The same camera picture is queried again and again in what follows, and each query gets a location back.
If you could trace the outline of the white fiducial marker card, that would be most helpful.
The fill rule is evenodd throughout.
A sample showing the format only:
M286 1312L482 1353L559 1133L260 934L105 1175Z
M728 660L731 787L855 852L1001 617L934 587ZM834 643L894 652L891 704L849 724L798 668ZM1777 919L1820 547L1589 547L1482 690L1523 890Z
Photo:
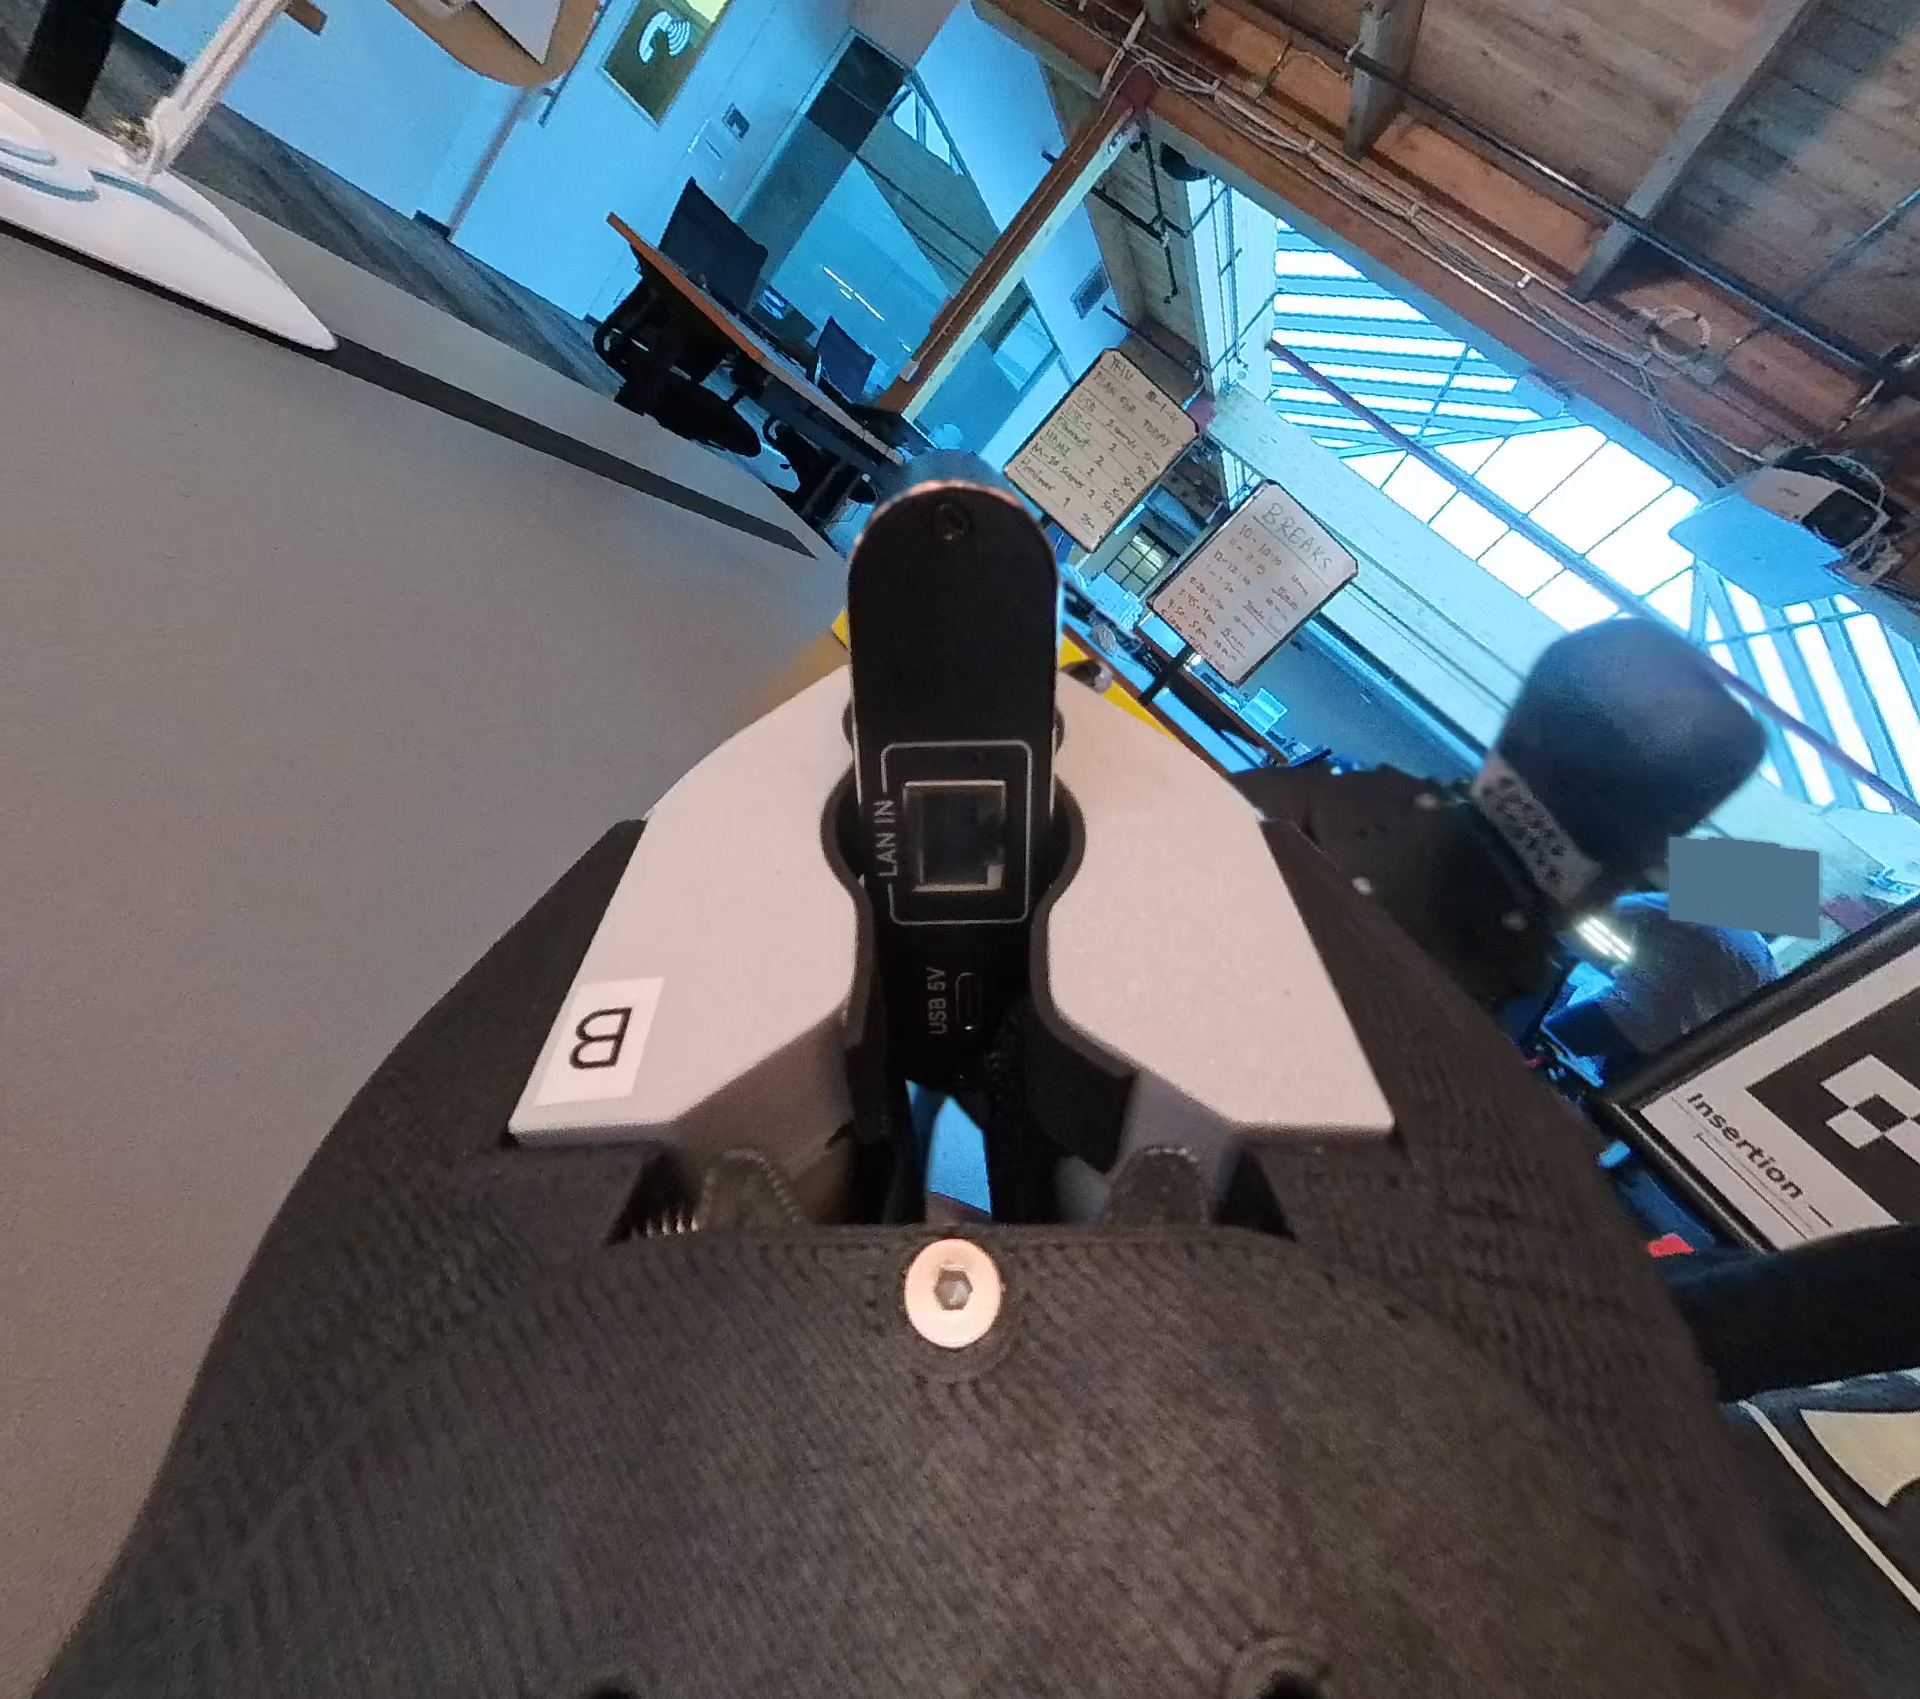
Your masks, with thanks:
M1799 1250L1917 1223L1917 904L1714 1015L1599 1102L1714 1234Z

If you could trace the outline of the black ethernet switch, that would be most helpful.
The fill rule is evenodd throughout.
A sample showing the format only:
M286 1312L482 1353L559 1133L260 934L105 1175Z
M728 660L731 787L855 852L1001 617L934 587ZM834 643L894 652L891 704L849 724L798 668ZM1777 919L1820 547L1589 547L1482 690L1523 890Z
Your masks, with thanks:
M976 1099L1028 991L1058 873L1058 561L986 462L910 462L849 565L854 794L877 1039L910 1087Z

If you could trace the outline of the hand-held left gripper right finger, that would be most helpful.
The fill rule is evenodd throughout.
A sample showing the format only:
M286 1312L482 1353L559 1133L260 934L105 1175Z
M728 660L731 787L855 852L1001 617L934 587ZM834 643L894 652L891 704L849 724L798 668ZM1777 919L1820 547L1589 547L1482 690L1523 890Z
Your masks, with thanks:
M1065 679L1058 881L1034 915L1034 1124L1058 1202L1163 1148L1227 1191L1266 1142L1367 1146L1393 1113L1256 808Z

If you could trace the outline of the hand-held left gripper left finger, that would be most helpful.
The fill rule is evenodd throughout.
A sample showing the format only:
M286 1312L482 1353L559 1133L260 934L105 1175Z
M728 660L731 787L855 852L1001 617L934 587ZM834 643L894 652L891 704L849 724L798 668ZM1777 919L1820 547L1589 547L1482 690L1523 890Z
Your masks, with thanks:
M831 822L850 676L792 694L650 809L511 1114L528 1148L655 1142L692 1180L733 1151L845 1198L861 901Z

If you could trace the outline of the black office chair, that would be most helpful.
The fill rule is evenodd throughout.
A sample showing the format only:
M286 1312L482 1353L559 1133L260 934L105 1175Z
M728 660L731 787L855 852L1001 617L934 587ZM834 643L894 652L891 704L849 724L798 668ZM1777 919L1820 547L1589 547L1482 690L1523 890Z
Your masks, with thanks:
M698 181L690 181L658 240L672 265L725 314L747 311L766 267L766 247L750 240ZM595 326L595 355L621 379L618 403L654 417L665 431L725 457L755 458L758 428L736 399L709 387L733 369L739 343L702 317L647 258L637 262L631 295Z

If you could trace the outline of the wooden office desk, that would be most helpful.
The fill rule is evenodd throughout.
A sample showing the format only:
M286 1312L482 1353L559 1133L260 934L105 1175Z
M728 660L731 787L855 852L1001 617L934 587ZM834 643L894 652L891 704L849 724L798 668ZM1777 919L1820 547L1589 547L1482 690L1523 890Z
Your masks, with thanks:
M766 417L759 435L769 447L781 453L806 442L797 508L809 524L827 521L861 484L887 492L898 470L927 447L902 417L849 407L829 387L816 384L802 362L711 298L618 214L607 223L631 247L642 284L598 326L595 350L609 366L615 358L637 362L622 381L646 399L670 376L692 381L690 355L713 355L733 384L731 410L736 411L740 400L751 403Z

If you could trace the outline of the green phone sign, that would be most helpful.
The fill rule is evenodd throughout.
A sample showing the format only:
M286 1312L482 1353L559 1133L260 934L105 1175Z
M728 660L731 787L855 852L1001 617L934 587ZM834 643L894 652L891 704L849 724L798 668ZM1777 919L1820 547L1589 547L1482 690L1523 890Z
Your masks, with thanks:
M654 126L665 126L736 0L635 0L602 59L602 74Z

